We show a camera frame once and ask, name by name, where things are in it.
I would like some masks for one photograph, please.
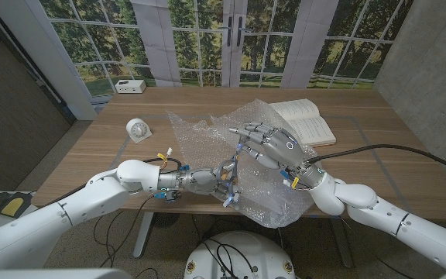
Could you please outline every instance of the open book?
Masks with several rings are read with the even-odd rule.
[[[302,99],[269,105],[295,129],[302,143],[323,146],[337,142],[313,102]]]

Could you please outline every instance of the bubble wrap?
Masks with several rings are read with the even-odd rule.
[[[197,124],[185,122],[174,113],[167,113],[185,163],[191,169],[217,167],[223,160],[230,159],[235,154],[238,135],[230,133],[228,128],[244,128],[244,122],[266,122],[283,127],[299,139],[292,127],[271,106],[258,99],[228,115],[211,117],[213,126],[205,121]],[[249,146],[263,152],[258,144],[249,143]],[[317,156],[310,146],[302,143],[300,146],[307,158]],[[279,170],[266,169],[245,152],[239,157],[237,187],[241,195],[238,203],[230,205],[238,212],[262,226],[278,228],[297,221],[313,205],[307,191],[295,191],[283,185],[284,177]],[[223,194],[216,193],[214,196],[222,202],[226,199]]]

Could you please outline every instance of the robotic arm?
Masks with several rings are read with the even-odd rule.
[[[245,129],[230,128],[240,135],[240,147],[262,165],[285,168],[294,178],[291,187],[309,191],[318,208],[330,215],[340,215],[347,206],[348,215],[356,222],[380,229],[396,237],[446,269],[446,229],[406,212],[378,197],[368,186],[346,184],[309,164],[299,144],[285,129],[261,122],[246,123]],[[246,143],[258,143],[266,154]]]
[[[166,191],[166,200],[171,202],[180,196],[180,188],[200,195],[228,192],[236,178],[236,165],[233,157],[216,168],[160,173],[159,166],[127,160],[117,169],[96,174],[80,190],[1,226],[0,270],[12,268],[72,226],[121,208],[130,194]]]

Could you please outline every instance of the clock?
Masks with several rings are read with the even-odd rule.
[[[127,133],[135,143],[140,143],[152,135],[147,124],[139,118],[132,119],[127,123]]]

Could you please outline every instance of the wooden table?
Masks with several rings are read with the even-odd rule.
[[[281,88],[147,88],[141,95],[115,95],[84,135],[37,191],[33,204],[43,206],[85,183],[93,175],[128,159],[145,160],[173,147],[182,159],[166,110],[189,122],[224,115],[259,98],[281,102],[308,98],[314,102],[337,138],[316,148],[328,154],[374,143],[392,143],[425,150],[386,101],[372,90]],[[126,123],[141,116],[153,135],[139,144],[128,141]],[[366,184],[393,204],[422,218],[446,220],[446,173],[436,162],[402,150],[374,150],[322,161],[334,177]],[[139,208],[147,194],[133,195],[124,208]],[[151,199],[148,212],[237,214],[212,196],[184,193],[167,204]],[[316,206],[304,216],[326,216]]]

